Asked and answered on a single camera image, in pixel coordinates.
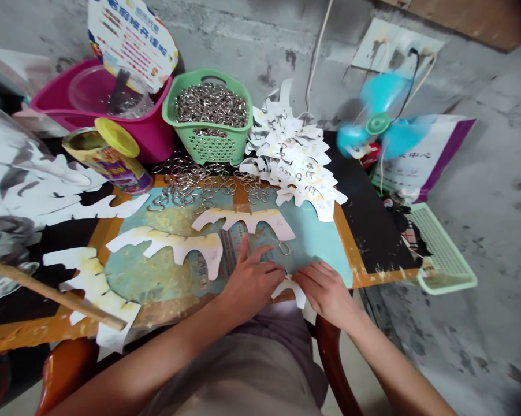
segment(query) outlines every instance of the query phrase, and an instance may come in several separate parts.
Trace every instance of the yellow lid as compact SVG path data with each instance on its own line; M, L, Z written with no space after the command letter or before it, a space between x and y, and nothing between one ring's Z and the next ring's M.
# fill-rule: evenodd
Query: yellow lid
M96 118L95 127L103 139L121 154L135 158L139 155L139 146L124 127L108 118Z

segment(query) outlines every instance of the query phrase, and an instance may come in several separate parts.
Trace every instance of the blue board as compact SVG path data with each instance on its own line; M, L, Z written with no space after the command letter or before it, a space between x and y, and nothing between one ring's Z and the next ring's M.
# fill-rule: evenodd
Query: blue board
M220 293L233 271L239 243L247 229L243 223L236 223L228 231L222 230L225 220L206 225L203 230L195 231L191 224L197 218L193 210L200 206L200 198L186 207L178 207L172 203L166 205L161 212L147 211L147 205L162 192L161 188L153 188L151 197L137 213L124 220L119 234L139 226L150 226L154 229L185 237L206 235L216 232L220 235L224 247L224 256L215 281L208 281L206 262L201 253L192 251L186 257L183 266L176 265L171 247L161 249L151 258L143 256L143 251L151 244L143 242L138 246L126 246L116 253L111 253L105 266L105 273L112 290L125 299L141 304L181 299L188 296L200 297L207 293ZM212 199L217 208L233 210L233 196L217 192ZM353 274L336 225L333 222L320 222L315 209L308 202L296 207L293 202L276 206L276 195L272 195L266 203L251 205L252 211L278 209L293 229L296 239L286 242L291 249L289 256L284 256L277 247L278 240L271 227L260 222L256 233L249 238L249 252L264 244L273 244L274 250L264 256L263 260L275 260L293 273L311 261L322 259L334 267L343 277L345 285L352 287Z

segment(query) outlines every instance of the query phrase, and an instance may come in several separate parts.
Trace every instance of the cylindrical can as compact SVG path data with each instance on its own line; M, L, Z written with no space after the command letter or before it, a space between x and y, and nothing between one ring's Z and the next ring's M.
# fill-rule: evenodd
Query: cylindrical can
M152 177L135 158L120 153L95 127L70 133L62 146L82 164L89 166L126 194L139 195L152 187Z

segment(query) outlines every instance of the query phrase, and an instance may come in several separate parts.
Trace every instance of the fan blade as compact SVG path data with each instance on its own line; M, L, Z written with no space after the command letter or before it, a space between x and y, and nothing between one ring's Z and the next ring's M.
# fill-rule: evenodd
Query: fan blade
M381 74L370 79L360 91L370 114L387 112L397 97L408 87L406 79L393 74Z
M395 159L415 147L426 136L430 125L393 123L382 134L382 158Z
M363 126L343 123L337 131L337 147L343 156L351 157L351 153L347 148L361 147L369 137Z

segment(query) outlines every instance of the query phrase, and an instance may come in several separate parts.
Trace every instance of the hand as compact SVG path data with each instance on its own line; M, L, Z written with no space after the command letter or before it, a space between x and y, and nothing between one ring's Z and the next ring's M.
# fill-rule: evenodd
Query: hand
M224 309L241 325L258 314L276 287L285 279L284 267L275 262L261 263L264 253L274 246L262 246L247 258L247 235L243 236L236 268L218 296Z
M340 274L322 261L300 268L291 279L301 286L314 311L340 329L362 312Z

